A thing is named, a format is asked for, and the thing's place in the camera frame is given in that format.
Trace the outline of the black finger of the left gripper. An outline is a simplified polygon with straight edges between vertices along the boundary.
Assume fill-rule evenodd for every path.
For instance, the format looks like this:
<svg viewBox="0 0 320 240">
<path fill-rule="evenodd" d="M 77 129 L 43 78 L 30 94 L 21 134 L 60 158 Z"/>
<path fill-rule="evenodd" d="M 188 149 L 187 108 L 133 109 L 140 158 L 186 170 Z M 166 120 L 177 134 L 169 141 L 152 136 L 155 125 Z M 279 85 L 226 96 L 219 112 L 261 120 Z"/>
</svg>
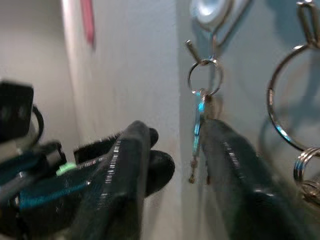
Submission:
<svg viewBox="0 0 320 240">
<path fill-rule="evenodd" d="M 151 150 L 147 168 L 145 197 L 162 190 L 172 179 L 175 172 L 173 158 L 166 152 Z"/>
<path fill-rule="evenodd" d="M 102 156 L 108 154 L 109 152 L 112 153 L 112 157 L 116 157 L 115 150 L 116 150 L 116 147 L 118 146 L 117 144 L 121 142 L 120 140 L 124 138 L 121 136 L 126 132 L 127 132 L 127 129 L 121 132 L 115 133 L 113 135 L 109 135 L 106 138 L 99 139 L 94 142 L 78 147 L 76 150 L 73 151 L 76 164 L 84 164 L 89 160 L 93 161 L 96 158 L 102 158 Z M 151 148 L 157 143 L 159 139 L 159 134 L 156 129 L 149 128 L 149 136 L 150 136 L 149 147 L 151 150 Z M 142 161 L 139 160 L 138 162 L 141 162 L 141 164 L 149 164 L 149 156 L 151 153 L 150 150 L 146 158 L 142 159 Z"/>
</svg>

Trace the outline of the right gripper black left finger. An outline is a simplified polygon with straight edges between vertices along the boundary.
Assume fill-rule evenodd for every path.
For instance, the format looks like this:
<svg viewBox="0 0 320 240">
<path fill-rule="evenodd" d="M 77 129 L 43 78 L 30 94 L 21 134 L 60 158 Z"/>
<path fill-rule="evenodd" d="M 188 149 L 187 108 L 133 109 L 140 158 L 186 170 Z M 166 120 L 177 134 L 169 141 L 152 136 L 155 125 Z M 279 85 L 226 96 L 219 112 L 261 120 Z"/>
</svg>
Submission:
<svg viewBox="0 0 320 240">
<path fill-rule="evenodd" d="M 90 176 L 70 227 L 71 240 L 138 240 L 141 237 L 150 129 L 131 123 Z"/>
</svg>

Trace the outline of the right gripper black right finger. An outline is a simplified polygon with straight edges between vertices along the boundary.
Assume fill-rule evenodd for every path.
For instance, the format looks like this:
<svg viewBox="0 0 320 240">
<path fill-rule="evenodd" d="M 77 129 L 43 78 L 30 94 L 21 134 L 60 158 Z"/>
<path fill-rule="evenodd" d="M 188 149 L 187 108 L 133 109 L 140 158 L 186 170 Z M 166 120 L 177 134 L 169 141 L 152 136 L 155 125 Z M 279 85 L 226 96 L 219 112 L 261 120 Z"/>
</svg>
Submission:
<svg viewBox="0 0 320 240">
<path fill-rule="evenodd" d="M 201 147 L 231 240 L 310 240 L 301 201 L 250 142 L 218 119 L 200 129 Z"/>
</svg>

